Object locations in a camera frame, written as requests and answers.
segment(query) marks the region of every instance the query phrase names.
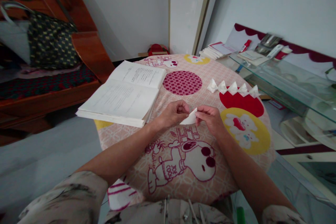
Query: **open book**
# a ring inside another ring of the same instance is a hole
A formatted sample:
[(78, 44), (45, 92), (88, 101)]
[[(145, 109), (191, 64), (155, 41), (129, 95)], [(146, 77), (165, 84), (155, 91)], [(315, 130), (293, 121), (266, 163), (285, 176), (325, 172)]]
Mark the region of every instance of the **open book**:
[(124, 61), (76, 115), (141, 128), (151, 116), (166, 74), (163, 68)]

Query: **tablecloth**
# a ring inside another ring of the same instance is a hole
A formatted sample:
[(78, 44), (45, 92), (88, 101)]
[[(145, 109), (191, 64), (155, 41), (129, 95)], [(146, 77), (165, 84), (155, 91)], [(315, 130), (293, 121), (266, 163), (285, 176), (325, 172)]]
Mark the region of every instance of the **tablecloth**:
[[(270, 167), (275, 151), (270, 120), (260, 98), (207, 90), (212, 78), (217, 84), (225, 80), (227, 86), (234, 81), (238, 87), (245, 83), (250, 90), (251, 86), (238, 74), (214, 60), (189, 54), (151, 56), (137, 63), (167, 70), (150, 121), (175, 100), (185, 100), (190, 111), (203, 104), (217, 107), (225, 127), (244, 151), (263, 170)], [(109, 122), (95, 123), (103, 150), (139, 130)], [(144, 199), (158, 201), (167, 195), (211, 204), (238, 189), (216, 139), (203, 122), (197, 127), (179, 125), (157, 136), (108, 194), (111, 208), (117, 210)]]

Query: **person's left hand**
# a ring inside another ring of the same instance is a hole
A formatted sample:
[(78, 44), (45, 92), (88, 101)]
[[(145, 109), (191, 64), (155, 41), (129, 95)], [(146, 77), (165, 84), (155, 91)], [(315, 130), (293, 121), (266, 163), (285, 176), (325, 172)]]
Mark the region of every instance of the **person's left hand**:
[(183, 100), (173, 101), (167, 105), (159, 117), (155, 119), (158, 127), (168, 129), (179, 124), (189, 116), (189, 106)]

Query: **black bag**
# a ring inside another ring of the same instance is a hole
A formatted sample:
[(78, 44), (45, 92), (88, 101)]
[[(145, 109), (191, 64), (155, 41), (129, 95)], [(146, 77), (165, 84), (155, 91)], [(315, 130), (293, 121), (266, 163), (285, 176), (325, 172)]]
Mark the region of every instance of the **black bag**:
[(30, 24), (27, 35), (31, 67), (47, 70), (68, 69), (81, 62), (71, 40), (71, 34), (78, 31), (73, 24), (32, 11), (15, 1), (3, 1), (1, 6), (29, 11)]

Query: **forearm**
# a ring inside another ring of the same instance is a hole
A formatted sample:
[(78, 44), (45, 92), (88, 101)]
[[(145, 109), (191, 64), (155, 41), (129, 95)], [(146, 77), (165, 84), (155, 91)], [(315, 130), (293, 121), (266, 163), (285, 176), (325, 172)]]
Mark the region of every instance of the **forearm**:
[(259, 222), (263, 210), (270, 205), (281, 205), (296, 211), (269, 176), (243, 151), (227, 131), (217, 137), (217, 141), (236, 183)]
[(155, 121), (110, 146), (76, 172), (91, 171), (112, 185), (141, 155), (161, 128)]

